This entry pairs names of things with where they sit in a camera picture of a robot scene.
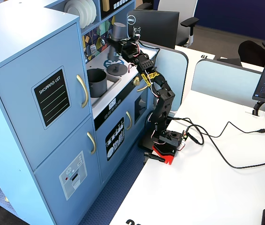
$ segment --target black panel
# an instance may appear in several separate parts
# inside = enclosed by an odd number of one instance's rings
[[[106,136],[106,155],[109,161],[124,141],[124,117],[115,125],[111,132]]]
[[[34,89],[46,127],[70,106],[62,69]]]
[[[109,14],[113,13],[113,11],[118,10],[123,5],[130,2],[130,0],[107,0],[109,2],[109,10],[107,12],[103,11],[103,3],[102,0],[100,0],[100,6],[101,6],[101,18],[107,17]]]

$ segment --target toy dishwasher label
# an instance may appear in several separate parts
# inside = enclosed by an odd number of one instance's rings
[[[81,151],[61,175],[59,175],[59,180],[66,200],[72,196],[86,177],[87,171],[83,152]]]
[[[34,89],[47,127],[70,106],[62,69]]]
[[[106,136],[106,153],[107,160],[109,161],[119,146],[124,141],[124,117],[117,123],[112,131]]]

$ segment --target black cable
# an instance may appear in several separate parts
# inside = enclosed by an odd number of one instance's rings
[[[194,124],[194,123],[190,120],[190,118],[168,117],[168,119],[170,119],[170,120],[184,120],[184,121],[186,121],[186,122],[189,122],[190,124]],[[234,125],[232,122],[228,121],[227,124],[225,125],[225,127],[223,128],[222,132],[221,132],[218,136],[212,136],[212,135],[210,135],[210,136],[213,137],[213,138],[218,138],[218,137],[220,137],[220,136],[224,133],[224,131],[225,131],[226,127],[228,126],[228,124],[231,124],[231,125],[234,126],[236,129],[238,129],[239,131],[241,131],[241,132],[243,132],[243,133],[245,133],[245,134],[251,134],[251,133],[265,133],[265,129],[259,129],[259,130],[254,130],[254,131],[246,132],[246,131],[243,131],[243,130],[241,130],[240,128],[238,128],[238,127],[237,127],[236,125]]]
[[[199,127],[201,129],[203,129],[205,132],[206,132],[206,135],[209,137],[209,139],[211,140],[211,142],[213,143],[213,145],[215,146],[215,148],[217,149],[218,153],[221,155],[221,157],[224,159],[224,161],[232,168],[234,169],[247,169],[247,168],[253,168],[253,167],[258,167],[258,166],[263,166],[265,165],[265,163],[261,163],[261,164],[257,164],[257,165],[248,165],[248,166],[234,166],[234,165],[231,165],[226,159],[225,157],[223,156],[223,154],[221,153],[221,151],[219,150],[218,146],[216,145],[216,143],[213,141],[212,137],[208,134],[208,132],[204,129],[204,127],[200,126],[200,125],[196,125],[196,124],[193,124],[193,125],[190,125],[189,127],[191,126],[196,126],[196,127]]]
[[[247,168],[253,168],[253,167],[258,167],[258,166],[263,166],[265,165],[265,163],[261,163],[261,164],[257,164],[257,165],[249,165],[249,166],[234,166],[234,165],[231,165],[226,159],[225,157],[223,156],[223,154],[221,153],[221,151],[219,150],[218,146],[216,145],[216,143],[213,141],[212,137],[204,127],[200,126],[200,125],[196,125],[194,124],[190,118],[175,118],[175,117],[168,117],[170,120],[183,120],[183,121],[186,121],[188,123],[190,123],[191,125],[187,127],[185,133],[186,135],[189,135],[189,137],[192,139],[192,141],[194,141],[195,143],[198,143],[198,140],[196,138],[194,138],[193,136],[191,136],[189,133],[188,133],[188,130],[189,128],[191,127],[195,127],[197,131],[199,131],[201,137],[203,138],[202,135],[207,135],[209,137],[209,139],[211,140],[211,142],[213,143],[213,145],[215,146],[215,148],[217,149],[218,153],[221,155],[221,157],[224,159],[224,161],[232,168],[234,169],[247,169]],[[224,132],[225,128],[227,127],[227,125],[231,123],[230,121],[226,124],[226,126],[224,127],[223,131],[221,132],[221,134],[218,136],[220,137],[222,135],[222,133]],[[242,131],[241,129],[239,129],[237,126],[235,126],[234,124],[232,124],[235,128],[237,128],[238,130]],[[203,129],[205,131],[205,133],[201,132],[199,130],[199,128]],[[261,131],[264,131],[265,129],[260,129],[260,130],[257,130],[257,131],[250,131],[250,132],[245,132],[245,131],[242,131],[246,134],[250,134],[250,133],[254,133],[254,132],[258,132],[258,133],[265,133],[265,132],[261,132]]]

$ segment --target black clamp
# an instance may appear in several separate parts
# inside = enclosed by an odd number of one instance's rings
[[[253,107],[253,110],[252,110],[252,115],[254,116],[258,116],[258,111],[259,111],[259,108],[264,104],[264,102],[261,102],[261,101],[258,101],[255,106]]]

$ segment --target gray pot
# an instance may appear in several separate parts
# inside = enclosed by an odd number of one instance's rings
[[[107,91],[107,76],[102,69],[87,70],[91,98],[99,98]]]

